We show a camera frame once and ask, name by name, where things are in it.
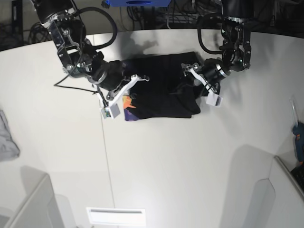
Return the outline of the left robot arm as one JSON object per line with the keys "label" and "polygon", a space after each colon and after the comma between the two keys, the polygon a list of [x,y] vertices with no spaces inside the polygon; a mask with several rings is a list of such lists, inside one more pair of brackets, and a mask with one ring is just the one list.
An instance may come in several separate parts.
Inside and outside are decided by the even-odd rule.
{"label": "left robot arm", "polygon": [[[198,75],[203,84],[201,96],[219,95],[220,82],[232,71],[241,72],[250,68],[251,45],[249,22],[254,16],[252,0],[222,0],[221,12],[199,17],[197,33],[200,47],[208,54],[221,55],[221,58],[205,59],[203,65],[182,64],[185,76]],[[222,45],[219,50],[209,50],[202,40],[202,28],[207,22],[221,23]]]}

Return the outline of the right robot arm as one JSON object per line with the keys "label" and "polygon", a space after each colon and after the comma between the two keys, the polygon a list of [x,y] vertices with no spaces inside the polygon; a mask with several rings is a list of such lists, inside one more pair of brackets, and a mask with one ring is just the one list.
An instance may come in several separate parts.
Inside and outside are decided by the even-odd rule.
{"label": "right robot arm", "polygon": [[[107,102],[125,93],[124,86],[132,82],[149,81],[143,74],[128,73],[122,61],[104,60],[101,49],[113,44],[118,29],[113,18],[104,10],[97,7],[78,9],[72,0],[34,0],[34,9],[41,26],[47,30],[53,40],[57,56],[67,77],[86,78],[94,87],[94,94],[101,96]],[[85,12],[97,12],[110,22],[112,37],[101,45],[92,45],[86,37],[86,27],[81,19]]]}

